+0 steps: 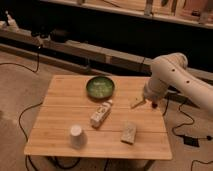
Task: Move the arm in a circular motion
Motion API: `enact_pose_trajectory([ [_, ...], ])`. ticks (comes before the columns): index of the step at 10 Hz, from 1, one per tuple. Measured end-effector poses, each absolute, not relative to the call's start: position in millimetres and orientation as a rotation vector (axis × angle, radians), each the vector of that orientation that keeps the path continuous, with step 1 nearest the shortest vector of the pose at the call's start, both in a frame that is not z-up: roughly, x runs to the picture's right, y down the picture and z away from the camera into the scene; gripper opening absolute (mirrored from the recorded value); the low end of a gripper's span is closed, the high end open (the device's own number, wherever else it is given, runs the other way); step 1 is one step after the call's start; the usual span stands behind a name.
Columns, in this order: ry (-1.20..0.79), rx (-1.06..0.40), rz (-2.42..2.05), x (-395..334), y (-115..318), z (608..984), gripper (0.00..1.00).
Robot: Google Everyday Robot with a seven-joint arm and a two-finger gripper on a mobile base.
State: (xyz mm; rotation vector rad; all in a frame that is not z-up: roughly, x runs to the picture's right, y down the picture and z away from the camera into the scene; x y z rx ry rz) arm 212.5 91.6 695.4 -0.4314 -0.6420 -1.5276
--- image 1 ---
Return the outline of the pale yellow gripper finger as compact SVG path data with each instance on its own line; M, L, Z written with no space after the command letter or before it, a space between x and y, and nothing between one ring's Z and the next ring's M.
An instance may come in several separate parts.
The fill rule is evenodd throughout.
M139 106L139 105L143 105L143 104L145 104L146 103L146 101L145 100L138 100L138 101L134 101L134 102L132 102L131 104L130 104L130 107L131 107L131 109L133 109L133 108L136 108L137 106Z

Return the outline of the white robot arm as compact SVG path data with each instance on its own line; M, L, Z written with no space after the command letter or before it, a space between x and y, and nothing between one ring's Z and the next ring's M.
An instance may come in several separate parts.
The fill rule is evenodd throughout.
M154 58L150 64L151 77L142 93L130 107L135 108L147 100L156 104L168 90L176 88L207 114L213 115L213 86L196 78L187 71L188 59L182 53L171 53Z

